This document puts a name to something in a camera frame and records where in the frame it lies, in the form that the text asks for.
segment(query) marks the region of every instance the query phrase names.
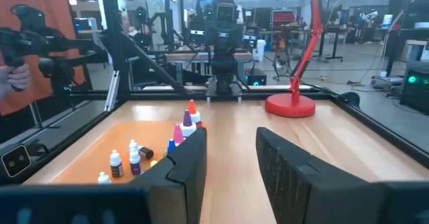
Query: red lamp base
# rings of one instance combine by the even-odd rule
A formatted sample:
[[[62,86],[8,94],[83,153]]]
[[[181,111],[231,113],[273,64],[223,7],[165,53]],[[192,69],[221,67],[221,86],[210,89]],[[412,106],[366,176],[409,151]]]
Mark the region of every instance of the red lamp base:
[[[292,103],[292,94],[276,94],[267,98],[265,110],[282,117],[309,117],[316,112],[316,103],[301,95],[297,103]]]

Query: green light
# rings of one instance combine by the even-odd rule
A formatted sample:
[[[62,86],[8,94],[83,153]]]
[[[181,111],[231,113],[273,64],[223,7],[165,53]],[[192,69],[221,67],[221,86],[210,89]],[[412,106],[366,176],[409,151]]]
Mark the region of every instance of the green light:
[[[409,82],[409,83],[415,83],[415,82],[416,82],[416,80],[417,80],[417,78],[416,78],[415,76],[410,76],[410,77],[408,77],[408,82]]]

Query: orange cap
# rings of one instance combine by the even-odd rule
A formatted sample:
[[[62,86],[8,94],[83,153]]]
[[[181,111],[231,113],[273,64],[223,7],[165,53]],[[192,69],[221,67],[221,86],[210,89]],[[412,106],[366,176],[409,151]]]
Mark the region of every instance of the orange cap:
[[[195,107],[194,100],[189,100],[188,110],[189,110],[190,114],[195,114],[196,113],[196,107]]]

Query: red desk lamp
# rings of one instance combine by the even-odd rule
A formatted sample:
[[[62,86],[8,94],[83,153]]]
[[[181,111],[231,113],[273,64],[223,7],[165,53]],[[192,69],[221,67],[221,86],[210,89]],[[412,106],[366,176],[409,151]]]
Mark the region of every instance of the red desk lamp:
[[[300,94],[300,81],[304,73],[307,61],[312,57],[317,41],[323,32],[323,25],[320,22],[319,0],[313,2],[313,31],[310,44],[302,58],[302,61],[296,71],[295,77],[291,78],[290,90],[292,93],[283,93],[272,95],[265,101],[265,110],[282,117],[309,117],[316,111],[316,103],[308,97]]]

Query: person in background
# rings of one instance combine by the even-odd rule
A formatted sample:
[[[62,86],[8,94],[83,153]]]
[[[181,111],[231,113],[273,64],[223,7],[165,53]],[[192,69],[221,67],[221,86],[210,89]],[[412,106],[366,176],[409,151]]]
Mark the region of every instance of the person in background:
[[[18,68],[0,66],[0,101],[14,91],[12,85],[18,89],[25,90],[31,84],[32,78],[27,64]]]

